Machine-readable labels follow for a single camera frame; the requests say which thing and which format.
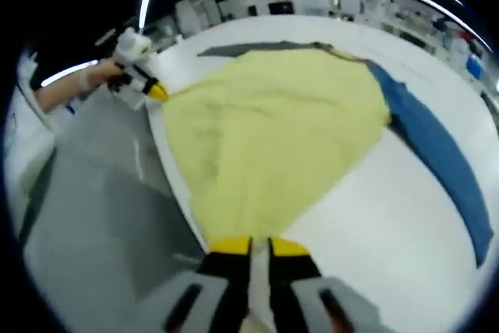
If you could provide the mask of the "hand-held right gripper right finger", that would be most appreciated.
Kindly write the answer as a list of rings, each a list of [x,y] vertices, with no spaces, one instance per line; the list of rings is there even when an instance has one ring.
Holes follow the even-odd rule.
[[[278,332],[381,332],[378,308],[338,278],[324,277],[300,244],[268,239],[270,306]]]

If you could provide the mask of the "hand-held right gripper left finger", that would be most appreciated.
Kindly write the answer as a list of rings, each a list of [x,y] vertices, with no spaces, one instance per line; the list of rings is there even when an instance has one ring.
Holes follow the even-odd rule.
[[[164,332],[238,332],[249,313],[250,236],[210,244],[195,271],[168,283]]]

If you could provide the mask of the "person's left hand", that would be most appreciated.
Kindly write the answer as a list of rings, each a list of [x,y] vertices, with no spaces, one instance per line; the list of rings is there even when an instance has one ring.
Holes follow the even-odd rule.
[[[122,68],[112,58],[105,58],[80,70],[77,83],[83,92],[88,92],[122,74]]]

